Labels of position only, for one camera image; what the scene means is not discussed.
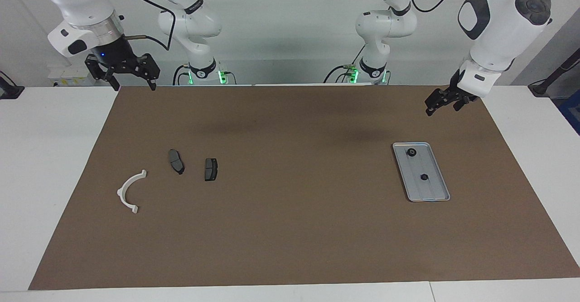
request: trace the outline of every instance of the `blue object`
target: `blue object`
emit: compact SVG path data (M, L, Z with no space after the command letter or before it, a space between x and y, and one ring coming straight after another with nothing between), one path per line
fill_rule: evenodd
M580 90L570 96L564 104L560 105L558 110L560 110L574 130L580 134Z

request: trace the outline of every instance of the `brown table surface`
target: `brown table surface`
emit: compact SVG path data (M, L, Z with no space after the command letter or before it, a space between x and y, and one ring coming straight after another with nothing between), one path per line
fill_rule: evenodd
M30 289L580 277L485 106L428 118L431 91L122 88ZM450 201L407 200L400 141Z

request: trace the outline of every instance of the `white c-shaped part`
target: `white c-shaped part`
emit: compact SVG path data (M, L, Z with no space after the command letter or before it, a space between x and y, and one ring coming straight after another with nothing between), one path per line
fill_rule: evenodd
M123 205L131 208L131 211L133 211L133 214L137 213L137 211L139 210L139 207L137 207L135 205L131 205L130 203L128 203L127 200L125 199L125 193L127 193L127 189L131 186L131 184L135 183L137 180L145 178L146 176L147 176L147 171L143 170L141 173L130 177L129 180L127 180L125 182L125 184L123 184L123 186L116 191L116 195L118 195L120 197Z

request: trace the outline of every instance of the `silver rectangular plate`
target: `silver rectangular plate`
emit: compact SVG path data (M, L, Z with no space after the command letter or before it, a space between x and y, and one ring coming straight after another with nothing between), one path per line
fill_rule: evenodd
M451 197L428 143L394 143L393 151L410 201L447 201Z

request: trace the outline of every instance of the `white table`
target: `white table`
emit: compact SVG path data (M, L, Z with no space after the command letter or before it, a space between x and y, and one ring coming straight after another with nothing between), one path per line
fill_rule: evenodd
M0 101L0 301L580 301L580 279L25 292L115 97L108 87L27 88ZM484 102L580 263L580 137L525 87L495 87Z

